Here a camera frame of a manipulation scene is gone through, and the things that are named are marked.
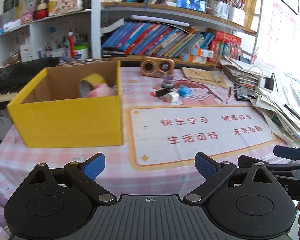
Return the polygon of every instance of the pink checkered tablecloth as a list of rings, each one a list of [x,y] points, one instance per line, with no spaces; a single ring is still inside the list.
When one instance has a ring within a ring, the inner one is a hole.
[[[174,77],[179,82],[186,81],[181,70],[175,70]],[[121,68],[122,104],[123,109],[131,106],[165,106],[162,99],[154,97],[157,86],[161,86],[162,79],[145,77],[140,74],[138,67]],[[228,100],[228,90],[212,85],[205,85],[204,91],[217,95],[214,104],[225,104]],[[192,101],[183,100],[183,104],[190,105]],[[229,104],[247,104],[231,99]],[[284,160],[276,158],[272,151],[275,144],[253,150],[246,155],[262,158],[271,163],[282,163]],[[27,148],[14,126],[7,133],[0,145],[0,191],[10,197],[23,179],[38,163],[47,163],[50,168],[61,168],[71,161],[83,162],[101,152],[106,157],[106,167],[98,176],[96,182],[119,197],[121,194],[134,195],[165,195],[185,194],[204,182],[203,177],[196,171],[194,165],[153,171],[137,171],[130,164],[128,145],[112,147],[89,148]],[[237,162],[237,156],[218,159]]]

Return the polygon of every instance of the yellow box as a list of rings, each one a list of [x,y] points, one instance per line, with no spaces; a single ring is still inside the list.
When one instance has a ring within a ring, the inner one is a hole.
[[[118,85],[117,95],[81,98],[79,82],[91,73]],[[120,61],[45,68],[7,108],[30,148],[122,145]]]

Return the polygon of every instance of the pink plush toy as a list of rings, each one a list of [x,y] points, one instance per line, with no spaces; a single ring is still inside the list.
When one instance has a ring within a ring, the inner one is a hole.
[[[88,98],[115,96],[115,91],[105,83],[98,83],[96,89],[88,93]]]

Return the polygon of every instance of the speaker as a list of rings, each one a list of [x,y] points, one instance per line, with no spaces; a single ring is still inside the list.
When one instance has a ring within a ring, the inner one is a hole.
[[[169,58],[143,57],[140,69],[144,76],[163,78],[165,74],[173,74],[174,61]]]

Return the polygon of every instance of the blue gripper pad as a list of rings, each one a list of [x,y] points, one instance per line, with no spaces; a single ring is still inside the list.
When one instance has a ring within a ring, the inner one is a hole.
[[[82,168],[82,172],[87,175],[90,179],[95,180],[96,177],[104,170],[106,166],[106,158],[103,154],[98,156],[97,158],[91,158],[91,162],[89,160],[85,161],[84,166]]]
[[[300,151],[298,148],[276,145],[273,148],[273,153],[277,157],[285,158],[288,160],[300,160]]]
[[[194,165],[197,171],[206,179],[216,174],[221,165],[203,153],[197,153],[194,158]]]

